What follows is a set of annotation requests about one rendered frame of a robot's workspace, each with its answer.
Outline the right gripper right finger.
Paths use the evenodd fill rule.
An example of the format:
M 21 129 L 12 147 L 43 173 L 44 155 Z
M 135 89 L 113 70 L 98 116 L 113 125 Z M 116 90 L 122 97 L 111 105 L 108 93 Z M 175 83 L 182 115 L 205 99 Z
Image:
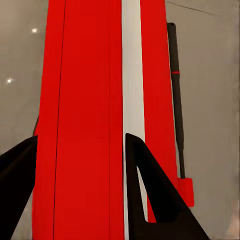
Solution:
M 210 240 L 144 141 L 125 135 L 129 240 Z M 145 220 L 137 167 L 156 223 Z

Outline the radio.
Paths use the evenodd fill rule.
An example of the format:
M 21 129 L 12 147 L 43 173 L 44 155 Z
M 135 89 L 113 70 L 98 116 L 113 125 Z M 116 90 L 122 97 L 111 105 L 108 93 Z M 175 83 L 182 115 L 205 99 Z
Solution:
M 165 0 L 49 0 L 32 240 L 129 240 L 126 133 L 144 141 L 195 206 L 176 34 Z M 156 223 L 137 172 L 145 220 Z

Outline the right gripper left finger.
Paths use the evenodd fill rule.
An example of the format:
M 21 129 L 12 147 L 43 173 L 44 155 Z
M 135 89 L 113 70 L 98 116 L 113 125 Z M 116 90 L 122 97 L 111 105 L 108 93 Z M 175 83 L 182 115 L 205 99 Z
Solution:
M 0 240 L 11 240 L 35 187 L 38 135 L 0 155 Z

